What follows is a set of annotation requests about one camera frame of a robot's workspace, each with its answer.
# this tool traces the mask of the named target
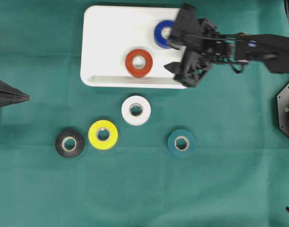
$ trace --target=white tape roll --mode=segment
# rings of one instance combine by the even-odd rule
[[[122,104],[121,114],[127,123],[134,126],[142,125],[151,115],[151,106],[145,98],[131,96]]]

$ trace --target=black tape roll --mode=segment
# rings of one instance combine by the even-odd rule
[[[73,139],[75,142],[75,145],[72,149],[67,149],[65,147],[65,142],[67,140]],[[57,152],[67,158],[76,157],[80,153],[82,153],[85,146],[84,138],[81,134],[74,130],[65,130],[63,131],[55,141],[55,148]]]

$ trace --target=white tray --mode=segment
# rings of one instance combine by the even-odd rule
[[[91,6],[85,12],[81,58],[82,81],[93,87],[185,88],[163,66],[181,61],[184,49],[160,48],[154,41],[156,25],[175,20],[179,9]],[[132,77],[126,55],[135,48],[147,50],[153,67],[144,78]]]

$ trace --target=green tablecloth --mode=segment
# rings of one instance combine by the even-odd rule
[[[289,36],[282,0],[188,2],[224,34]],[[215,66],[194,89],[88,87],[79,75],[83,14],[97,3],[0,0],[0,79],[31,96],[0,109],[0,227],[289,226],[289,139],[275,98],[289,75],[253,62],[240,75]],[[132,94],[151,103],[143,126],[121,116]],[[111,150],[87,139],[98,119],[119,129]],[[68,127],[86,140],[78,158],[54,148]],[[177,128],[197,140],[190,158],[168,151]]]

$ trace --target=yellow tape roll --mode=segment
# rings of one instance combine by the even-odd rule
[[[98,138],[100,130],[108,130],[109,137],[106,140]],[[112,148],[118,139],[118,131],[116,126],[107,120],[100,120],[95,122],[89,129],[88,137],[93,147],[99,150],[107,150]]]

